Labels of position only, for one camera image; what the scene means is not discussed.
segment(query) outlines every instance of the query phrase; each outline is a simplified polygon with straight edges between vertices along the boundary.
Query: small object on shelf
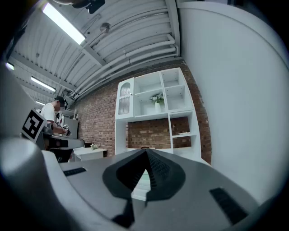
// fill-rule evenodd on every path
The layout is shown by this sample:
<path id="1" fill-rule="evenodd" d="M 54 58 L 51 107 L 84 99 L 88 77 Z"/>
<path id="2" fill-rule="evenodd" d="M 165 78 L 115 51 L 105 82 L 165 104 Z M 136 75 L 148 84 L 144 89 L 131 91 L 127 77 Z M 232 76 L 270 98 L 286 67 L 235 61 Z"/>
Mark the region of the small object on shelf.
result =
<path id="1" fill-rule="evenodd" d="M 90 147 L 91 147 L 92 150 L 98 149 L 98 146 L 96 144 L 91 144 Z"/>
<path id="2" fill-rule="evenodd" d="M 162 103 L 162 102 L 164 102 L 162 93 L 156 94 L 156 95 L 152 96 L 150 99 L 154 103 Z"/>
<path id="3" fill-rule="evenodd" d="M 163 94 L 162 93 L 156 94 L 152 96 L 150 99 L 154 102 L 155 113 L 161 113 L 160 103 L 164 102 Z"/>
<path id="4" fill-rule="evenodd" d="M 190 132 L 180 132 L 178 135 L 189 134 Z"/>
<path id="5" fill-rule="evenodd" d="M 155 113 L 161 113 L 161 106 L 159 103 L 154 103 Z"/>

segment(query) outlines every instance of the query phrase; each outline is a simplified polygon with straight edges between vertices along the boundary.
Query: white table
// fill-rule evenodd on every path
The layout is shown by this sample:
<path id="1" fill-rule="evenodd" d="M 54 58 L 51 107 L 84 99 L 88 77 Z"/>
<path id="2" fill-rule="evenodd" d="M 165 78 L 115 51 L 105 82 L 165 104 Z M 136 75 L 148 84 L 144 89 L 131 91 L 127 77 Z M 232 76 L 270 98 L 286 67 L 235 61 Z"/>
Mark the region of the white table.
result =
<path id="1" fill-rule="evenodd" d="M 103 152 L 107 151 L 106 149 L 97 148 L 92 150 L 91 148 L 74 148 L 75 161 L 88 161 L 94 159 L 103 158 Z"/>

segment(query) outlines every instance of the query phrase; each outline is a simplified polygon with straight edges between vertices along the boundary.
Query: cabinet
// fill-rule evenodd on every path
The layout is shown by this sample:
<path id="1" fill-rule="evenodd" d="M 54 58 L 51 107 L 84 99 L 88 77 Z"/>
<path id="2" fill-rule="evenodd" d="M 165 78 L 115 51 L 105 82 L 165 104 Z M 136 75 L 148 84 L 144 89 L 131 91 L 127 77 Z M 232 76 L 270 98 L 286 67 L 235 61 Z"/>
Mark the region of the cabinet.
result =
<path id="1" fill-rule="evenodd" d="M 163 94 L 160 110 L 155 109 L 152 96 Z M 171 118 L 187 117 L 190 131 L 173 134 Z M 116 154 L 126 148 L 126 123 L 168 118 L 171 148 L 161 151 L 204 162 L 200 157 L 200 132 L 194 103 L 180 68 L 162 70 L 119 83 L 115 116 Z M 173 148 L 173 139 L 189 136 L 191 147 Z"/>

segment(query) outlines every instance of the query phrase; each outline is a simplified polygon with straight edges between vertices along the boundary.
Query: fluorescent light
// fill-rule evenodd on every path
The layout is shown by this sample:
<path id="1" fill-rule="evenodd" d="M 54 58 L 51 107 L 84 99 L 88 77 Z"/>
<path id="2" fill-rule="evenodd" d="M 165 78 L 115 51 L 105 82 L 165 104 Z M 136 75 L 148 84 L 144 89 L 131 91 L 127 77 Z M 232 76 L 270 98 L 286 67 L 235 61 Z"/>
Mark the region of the fluorescent light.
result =
<path id="1" fill-rule="evenodd" d="M 35 102 L 36 102 L 36 103 L 39 103 L 39 104 L 41 104 L 41 105 L 43 105 L 43 106 L 45 105 L 44 103 L 41 103 L 41 102 L 38 102 L 38 101 L 35 101 Z"/>
<path id="2" fill-rule="evenodd" d="M 5 66 L 11 70 L 14 70 L 14 65 L 12 65 L 11 63 L 6 63 Z"/>
<path id="3" fill-rule="evenodd" d="M 47 84 L 39 81 L 38 79 L 35 79 L 34 77 L 31 77 L 31 80 L 34 81 L 34 82 L 36 82 L 36 83 L 38 83 L 38 84 L 40 84 L 41 86 L 44 86 L 45 88 L 47 88 L 47 89 L 49 89 L 49 90 L 55 92 L 55 88 L 52 88 L 52 87 L 48 86 Z"/>
<path id="4" fill-rule="evenodd" d="M 47 3 L 42 11 L 78 44 L 81 44 L 85 40 L 85 37 L 74 26 L 72 26 L 72 24 L 66 18 L 64 18 L 52 5 Z"/>

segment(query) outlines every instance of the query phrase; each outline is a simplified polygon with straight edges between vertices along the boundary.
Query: ceiling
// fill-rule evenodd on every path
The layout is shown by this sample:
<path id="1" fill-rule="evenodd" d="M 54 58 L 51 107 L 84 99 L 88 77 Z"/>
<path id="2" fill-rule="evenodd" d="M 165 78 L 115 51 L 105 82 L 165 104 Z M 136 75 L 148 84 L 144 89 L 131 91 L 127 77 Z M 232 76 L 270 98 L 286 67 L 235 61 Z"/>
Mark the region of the ceiling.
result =
<path id="1" fill-rule="evenodd" d="M 94 14 L 89 14 L 85 8 L 74 9 L 71 5 L 50 3 L 86 39 L 78 45 L 40 9 L 33 12 L 26 32 L 9 58 L 9 62 L 15 66 L 14 75 L 33 100 L 46 104 L 61 95 L 71 104 L 91 81 L 104 80 L 102 76 L 106 71 L 111 70 L 105 74 L 105 80 L 122 70 L 129 71 L 130 67 L 149 62 L 152 57 L 147 55 L 136 59 L 134 65 L 127 62 L 127 58 L 108 66 L 104 71 L 100 71 L 100 68 L 128 52 L 168 41 L 168 34 L 175 39 L 175 44 L 146 49 L 133 55 L 132 59 L 160 50 L 165 52 L 153 55 L 154 59 L 179 55 L 176 49 L 180 42 L 174 0 L 106 0 Z M 101 32 L 103 23 L 111 25 L 108 33 Z M 33 82 L 31 76 L 56 91 L 52 92 Z"/>

